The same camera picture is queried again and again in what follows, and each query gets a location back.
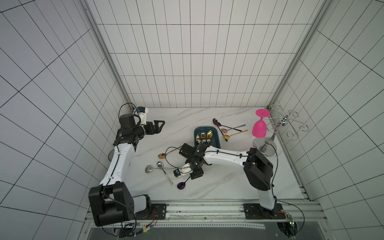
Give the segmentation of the teal storage box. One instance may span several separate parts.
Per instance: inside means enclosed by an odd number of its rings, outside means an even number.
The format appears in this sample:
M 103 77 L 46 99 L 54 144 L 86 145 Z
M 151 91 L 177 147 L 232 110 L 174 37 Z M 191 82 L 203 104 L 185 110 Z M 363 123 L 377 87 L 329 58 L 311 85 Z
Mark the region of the teal storage box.
M 201 143 L 220 149 L 220 138 L 218 131 L 214 127 L 202 126 L 194 130 L 195 147 Z

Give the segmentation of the gold slim spoon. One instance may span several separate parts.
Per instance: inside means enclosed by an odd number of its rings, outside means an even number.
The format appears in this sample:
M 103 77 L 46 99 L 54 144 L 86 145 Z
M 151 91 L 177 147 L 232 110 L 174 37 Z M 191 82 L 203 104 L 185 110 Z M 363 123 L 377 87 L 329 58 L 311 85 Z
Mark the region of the gold slim spoon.
M 244 131 L 241 131 L 241 132 L 232 134 L 232 135 L 223 135 L 223 138 L 224 138 L 225 140 L 229 140 L 231 137 L 236 136 L 236 135 L 239 135 L 239 134 L 246 133 L 247 131 L 248 131 L 248 130 L 244 130 Z

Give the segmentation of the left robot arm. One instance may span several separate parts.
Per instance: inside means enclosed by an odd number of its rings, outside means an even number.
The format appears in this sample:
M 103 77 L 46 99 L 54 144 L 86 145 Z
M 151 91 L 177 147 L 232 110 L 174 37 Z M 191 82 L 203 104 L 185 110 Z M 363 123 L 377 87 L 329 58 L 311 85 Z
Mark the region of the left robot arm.
M 119 116 L 121 124 L 114 141 L 113 158 L 103 180 L 89 191 L 89 202 L 97 227 L 132 220 L 148 220 L 153 217 L 151 199 L 148 195 L 133 197 L 123 177 L 128 173 L 139 141 L 146 135 L 158 134 L 165 121 L 143 123 L 146 114 Z

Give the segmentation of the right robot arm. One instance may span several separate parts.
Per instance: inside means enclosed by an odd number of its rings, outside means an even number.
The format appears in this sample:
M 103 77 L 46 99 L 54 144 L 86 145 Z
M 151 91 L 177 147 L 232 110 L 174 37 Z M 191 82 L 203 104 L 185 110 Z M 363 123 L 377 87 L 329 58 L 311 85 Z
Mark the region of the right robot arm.
M 179 154 L 186 158 L 185 165 L 174 171 L 175 177 L 189 175 L 194 180 L 203 176 L 202 166 L 223 165 L 241 168 L 252 187 L 257 189 L 259 202 L 244 204 L 246 219 L 248 220 L 285 220 L 281 204 L 273 194 L 273 164 L 257 149 L 251 148 L 247 152 L 228 151 L 215 148 L 208 144 L 192 147 L 183 144 Z

